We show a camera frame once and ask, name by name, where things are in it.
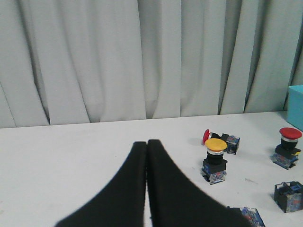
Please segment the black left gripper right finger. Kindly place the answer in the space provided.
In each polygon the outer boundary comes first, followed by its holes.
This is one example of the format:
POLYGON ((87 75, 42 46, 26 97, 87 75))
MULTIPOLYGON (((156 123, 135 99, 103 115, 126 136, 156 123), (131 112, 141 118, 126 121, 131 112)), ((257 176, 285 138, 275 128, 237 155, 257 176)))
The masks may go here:
POLYGON ((200 190, 160 140, 147 145, 147 185, 154 227, 248 227, 250 223, 200 190))

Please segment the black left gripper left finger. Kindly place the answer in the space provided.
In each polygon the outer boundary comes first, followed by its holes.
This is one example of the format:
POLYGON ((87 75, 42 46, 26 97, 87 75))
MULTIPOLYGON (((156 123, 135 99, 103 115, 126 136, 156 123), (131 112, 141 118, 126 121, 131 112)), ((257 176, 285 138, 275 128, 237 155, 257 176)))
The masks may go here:
POLYGON ((134 142, 111 181, 58 227, 142 227, 146 189, 146 142, 134 142))

